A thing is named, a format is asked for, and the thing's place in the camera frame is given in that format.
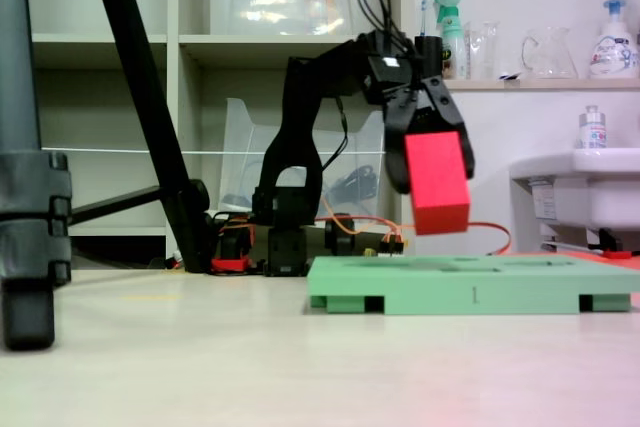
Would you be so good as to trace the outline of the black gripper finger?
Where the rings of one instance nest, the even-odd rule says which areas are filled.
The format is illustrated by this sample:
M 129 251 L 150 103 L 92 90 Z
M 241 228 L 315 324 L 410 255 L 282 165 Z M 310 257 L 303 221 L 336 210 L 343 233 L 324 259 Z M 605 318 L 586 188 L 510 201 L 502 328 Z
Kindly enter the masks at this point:
M 458 134 L 466 178 L 471 180 L 475 173 L 475 156 L 465 122 L 453 97 L 442 77 L 426 78 L 423 85 L 431 103 L 431 112 L 427 115 L 427 132 Z
M 387 115 L 384 121 L 385 167 L 391 186 L 399 194 L 411 191 L 405 136 L 408 125 L 399 117 Z

